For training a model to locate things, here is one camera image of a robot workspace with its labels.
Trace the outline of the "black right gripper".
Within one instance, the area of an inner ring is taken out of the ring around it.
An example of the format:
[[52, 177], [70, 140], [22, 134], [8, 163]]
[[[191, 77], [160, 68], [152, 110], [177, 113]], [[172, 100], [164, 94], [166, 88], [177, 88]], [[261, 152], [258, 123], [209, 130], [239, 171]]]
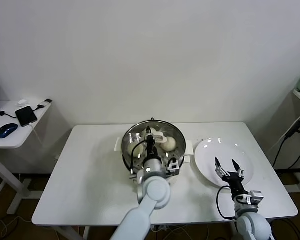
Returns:
[[226, 183], [228, 183], [230, 190], [231, 190], [231, 196], [237, 197], [239, 195], [248, 194], [248, 192], [245, 190], [242, 182], [244, 180], [244, 170], [241, 169], [240, 165], [232, 159], [233, 166], [236, 170], [236, 172], [227, 172], [221, 167], [221, 163], [218, 160], [217, 157], [215, 157], [215, 172], [216, 174], [222, 178], [222, 180]]

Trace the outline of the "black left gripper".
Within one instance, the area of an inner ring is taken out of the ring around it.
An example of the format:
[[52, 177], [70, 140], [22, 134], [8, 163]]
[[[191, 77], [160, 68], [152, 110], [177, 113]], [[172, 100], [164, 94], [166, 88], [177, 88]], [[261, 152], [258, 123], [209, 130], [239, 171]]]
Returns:
[[148, 158], [157, 158], [159, 156], [158, 150], [155, 146], [156, 142], [154, 140], [153, 133], [154, 130], [151, 127], [147, 126], [145, 129], [145, 140], [147, 143], [146, 153]]

